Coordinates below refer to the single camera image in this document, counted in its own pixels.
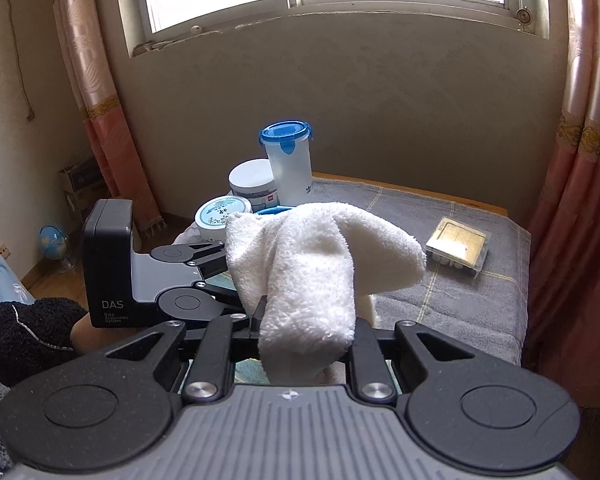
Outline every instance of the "white jar lid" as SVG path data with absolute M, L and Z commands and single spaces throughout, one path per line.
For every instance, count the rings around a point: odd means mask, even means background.
M 250 213 L 251 203 L 241 196 L 219 196 L 205 203 L 196 213 L 200 235 L 209 240 L 224 240 L 224 224 L 231 213 Z
M 245 194 L 275 191 L 269 159 L 254 158 L 239 164 L 229 173 L 229 185 L 235 192 Z

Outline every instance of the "hanging cord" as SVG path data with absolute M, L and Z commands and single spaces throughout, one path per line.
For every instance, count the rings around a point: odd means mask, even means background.
M 20 88 L 22 89 L 22 95 L 24 95 L 24 100 L 27 102 L 27 106 L 29 107 L 27 121 L 32 121 L 36 118 L 36 113 L 31 107 L 29 95 L 27 94 L 27 89 L 24 86 L 24 77 L 22 75 L 22 67 L 20 66 L 20 53 L 18 52 L 18 40 L 16 39 L 16 28 L 13 25 L 13 9 L 11 8 L 11 0 L 7 0 L 7 5 L 9 8 L 9 24 L 11 25 L 11 37 L 13 38 L 13 47 L 16 51 L 16 67 L 18 69 L 18 79 L 20 80 Z

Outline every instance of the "white towel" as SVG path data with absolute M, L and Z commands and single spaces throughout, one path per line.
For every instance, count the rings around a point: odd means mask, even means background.
M 415 238 L 342 203 L 234 213 L 226 254 L 246 311 L 268 297 L 258 350 L 274 384 L 314 382 L 353 340 L 355 298 L 368 319 L 373 305 L 365 296 L 415 285 L 426 264 Z

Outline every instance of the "gray tablecloth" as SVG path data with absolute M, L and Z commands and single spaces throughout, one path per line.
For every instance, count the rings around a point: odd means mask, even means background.
M 382 294 L 379 328 L 413 319 L 514 364 L 526 332 L 531 237 L 503 216 L 456 202 L 357 182 L 314 180 L 314 202 L 346 202 L 388 220 L 424 247 L 443 216 L 491 232 L 482 272 L 473 279 L 431 262 L 413 288 Z

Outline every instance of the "pink curtain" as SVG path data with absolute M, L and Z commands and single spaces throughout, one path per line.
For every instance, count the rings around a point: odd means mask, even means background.
M 112 196 L 134 201 L 138 230 L 164 225 L 126 124 L 102 43 L 95 0 L 53 0 L 62 57 L 91 149 Z
M 567 84 L 530 222 L 527 343 L 539 371 L 600 407 L 600 0 L 568 0 Z

